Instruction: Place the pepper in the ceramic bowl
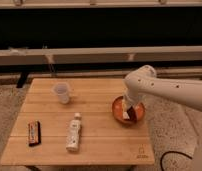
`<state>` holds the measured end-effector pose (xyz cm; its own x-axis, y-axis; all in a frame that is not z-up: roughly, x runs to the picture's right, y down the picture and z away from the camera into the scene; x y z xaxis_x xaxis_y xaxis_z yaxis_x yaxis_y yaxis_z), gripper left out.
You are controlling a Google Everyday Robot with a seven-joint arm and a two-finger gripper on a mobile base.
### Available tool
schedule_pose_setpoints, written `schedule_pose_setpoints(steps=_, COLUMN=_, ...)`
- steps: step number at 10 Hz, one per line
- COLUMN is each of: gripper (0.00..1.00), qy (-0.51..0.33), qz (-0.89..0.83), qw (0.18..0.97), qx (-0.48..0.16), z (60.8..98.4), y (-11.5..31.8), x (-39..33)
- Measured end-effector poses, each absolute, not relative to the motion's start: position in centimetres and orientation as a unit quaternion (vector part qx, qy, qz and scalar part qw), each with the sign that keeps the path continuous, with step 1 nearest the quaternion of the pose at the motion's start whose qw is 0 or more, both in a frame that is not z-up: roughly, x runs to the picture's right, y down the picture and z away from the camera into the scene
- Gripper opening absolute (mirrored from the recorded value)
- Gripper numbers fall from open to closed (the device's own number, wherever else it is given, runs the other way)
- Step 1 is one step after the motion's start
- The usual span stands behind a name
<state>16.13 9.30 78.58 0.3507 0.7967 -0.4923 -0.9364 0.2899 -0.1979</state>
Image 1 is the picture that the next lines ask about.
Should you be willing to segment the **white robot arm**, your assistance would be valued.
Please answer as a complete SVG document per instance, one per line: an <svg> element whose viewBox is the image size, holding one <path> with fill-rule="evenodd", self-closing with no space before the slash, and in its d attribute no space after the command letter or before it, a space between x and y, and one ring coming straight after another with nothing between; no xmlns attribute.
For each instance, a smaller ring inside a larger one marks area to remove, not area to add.
<svg viewBox="0 0 202 171"><path fill-rule="evenodd" d="M127 108L137 105L141 101L141 93L146 93L202 112L202 81L158 78L152 66L144 65L127 74L124 83Z"/></svg>

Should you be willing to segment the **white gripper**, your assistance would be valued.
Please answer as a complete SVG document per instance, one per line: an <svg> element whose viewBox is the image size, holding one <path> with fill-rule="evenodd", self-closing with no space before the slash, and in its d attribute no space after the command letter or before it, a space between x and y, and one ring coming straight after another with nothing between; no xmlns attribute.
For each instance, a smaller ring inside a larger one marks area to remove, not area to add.
<svg viewBox="0 0 202 171"><path fill-rule="evenodd" d="M137 121L137 112L134 106L136 106L140 102L140 94L135 91L127 90L124 93L124 100L126 104L126 109L129 109L130 117L127 111L125 111L123 112L123 119Z"/></svg>

